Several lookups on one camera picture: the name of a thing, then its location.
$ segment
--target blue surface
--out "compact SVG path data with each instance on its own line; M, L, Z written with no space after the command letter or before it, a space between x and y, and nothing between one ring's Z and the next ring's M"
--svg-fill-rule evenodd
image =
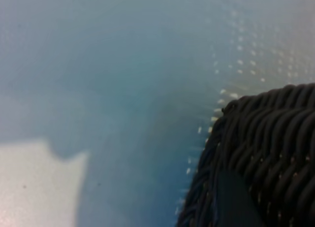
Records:
M4 109L1 142L91 154L79 227L173 226L221 90L312 81L311 4L264 1L0 0L0 91L26 108Z

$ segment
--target woven wicker texture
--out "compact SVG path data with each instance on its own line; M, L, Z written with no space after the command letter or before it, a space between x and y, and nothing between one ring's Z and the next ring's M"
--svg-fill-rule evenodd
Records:
M267 226L315 225L315 84L231 101L206 143L178 226L215 226L217 176L243 177Z

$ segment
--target glossy surface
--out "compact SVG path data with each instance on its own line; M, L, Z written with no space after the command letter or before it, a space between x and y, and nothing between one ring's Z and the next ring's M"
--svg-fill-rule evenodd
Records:
M0 0L1 226L173 226L219 109L313 80L313 13Z

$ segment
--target black wicker basket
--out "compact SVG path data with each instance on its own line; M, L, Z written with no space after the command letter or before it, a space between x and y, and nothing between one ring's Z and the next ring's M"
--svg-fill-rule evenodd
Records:
M242 97L222 111L177 226L220 226L224 170L242 177L264 225L315 226L315 84Z

